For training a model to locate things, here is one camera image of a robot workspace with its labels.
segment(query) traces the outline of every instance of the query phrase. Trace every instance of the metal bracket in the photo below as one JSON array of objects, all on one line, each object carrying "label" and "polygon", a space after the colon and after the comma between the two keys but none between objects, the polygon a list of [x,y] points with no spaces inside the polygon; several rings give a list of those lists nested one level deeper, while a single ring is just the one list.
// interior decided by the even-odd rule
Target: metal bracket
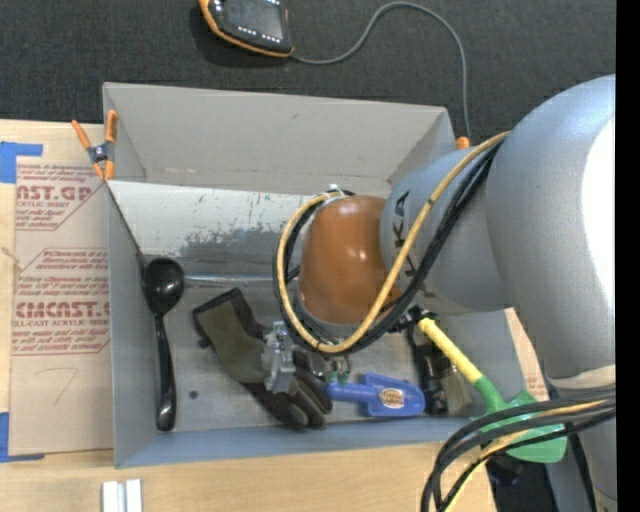
[{"label": "metal bracket", "polygon": [[142,480],[102,483],[101,512],[142,512]]},{"label": "metal bracket", "polygon": [[293,364],[293,340],[284,322],[274,322],[273,331],[266,335],[265,340],[262,353],[262,367],[266,373],[264,385],[273,393],[286,393],[296,367]]}]

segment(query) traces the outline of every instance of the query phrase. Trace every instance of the electronic device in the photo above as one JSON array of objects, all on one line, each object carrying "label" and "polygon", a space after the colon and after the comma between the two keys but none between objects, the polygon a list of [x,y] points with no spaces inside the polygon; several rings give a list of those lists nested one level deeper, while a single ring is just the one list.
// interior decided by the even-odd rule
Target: electronic device
[{"label": "electronic device", "polygon": [[283,0],[198,0],[209,28],[234,45],[272,57],[288,57],[293,44]]}]

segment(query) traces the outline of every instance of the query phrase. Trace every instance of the blue object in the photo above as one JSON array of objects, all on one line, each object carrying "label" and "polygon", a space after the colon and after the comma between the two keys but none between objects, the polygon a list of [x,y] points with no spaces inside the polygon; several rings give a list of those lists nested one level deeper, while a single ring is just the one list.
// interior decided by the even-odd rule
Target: blue object
[{"label": "blue object", "polygon": [[15,183],[18,157],[42,156],[42,147],[42,144],[0,142],[0,183]]},{"label": "blue object", "polygon": [[426,405],[418,386],[378,373],[367,373],[361,384],[331,382],[326,392],[332,400],[361,402],[369,416],[417,416]]},{"label": "blue object", "polygon": [[9,457],[9,413],[0,413],[0,463],[19,460],[37,460],[42,455],[19,455]]}]

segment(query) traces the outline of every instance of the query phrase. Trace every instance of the metal clamp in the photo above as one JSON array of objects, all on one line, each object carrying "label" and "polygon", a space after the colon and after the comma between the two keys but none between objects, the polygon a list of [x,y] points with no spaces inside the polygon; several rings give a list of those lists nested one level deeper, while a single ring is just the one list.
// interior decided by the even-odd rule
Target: metal clamp
[{"label": "metal clamp", "polygon": [[92,146],[89,142],[87,134],[75,119],[71,121],[71,125],[80,139],[82,147],[87,150],[93,169],[100,176],[102,181],[111,180],[115,174],[114,164],[114,144],[117,136],[118,114],[115,110],[110,110],[107,114],[107,122],[105,125],[105,141],[98,145]]},{"label": "metal clamp", "polygon": [[264,385],[273,393],[286,393],[296,371],[293,363],[293,340],[284,322],[274,322],[273,331],[265,336],[262,367],[266,373]]}]

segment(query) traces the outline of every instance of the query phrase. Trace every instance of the green tool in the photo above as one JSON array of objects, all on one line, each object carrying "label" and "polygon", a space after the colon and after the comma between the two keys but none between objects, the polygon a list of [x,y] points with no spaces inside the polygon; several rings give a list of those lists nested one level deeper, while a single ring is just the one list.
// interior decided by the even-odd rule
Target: green tool
[{"label": "green tool", "polygon": [[[509,402],[505,401],[489,378],[483,375],[482,372],[480,372],[480,370],[478,370],[478,368],[469,361],[467,356],[465,356],[462,351],[446,336],[446,334],[440,330],[433,319],[424,318],[418,322],[418,326],[422,329],[425,335],[431,338],[431,340],[451,360],[451,362],[457,366],[460,373],[469,380],[474,389],[478,391],[487,406],[485,416],[504,409],[537,402],[534,396],[527,390],[522,390],[513,400]],[[532,416],[535,416],[535,413],[523,414],[503,421],[497,421],[487,425],[483,430],[492,430],[502,425],[526,420]],[[564,426],[562,424],[532,428],[524,431],[513,442],[532,439],[542,435],[551,434],[553,432],[558,432],[563,429]],[[567,438],[566,436],[562,436],[547,441],[541,441],[539,443],[513,448],[512,450],[508,450],[507,453],[517,459],[529,462],[553,463],[560,461],[564,457],[566,448]]]}]

